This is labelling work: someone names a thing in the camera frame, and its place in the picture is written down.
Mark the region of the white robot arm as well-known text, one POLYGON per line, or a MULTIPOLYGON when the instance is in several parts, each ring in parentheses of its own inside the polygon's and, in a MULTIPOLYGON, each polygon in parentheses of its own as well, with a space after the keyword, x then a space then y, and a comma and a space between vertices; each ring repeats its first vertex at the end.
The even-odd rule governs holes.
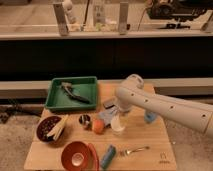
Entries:
POLYGON ((143 89, 143 79, 129 75, 115 89, 122 112, 137 106, 213 138, 213 105, 152 94, 143 89))

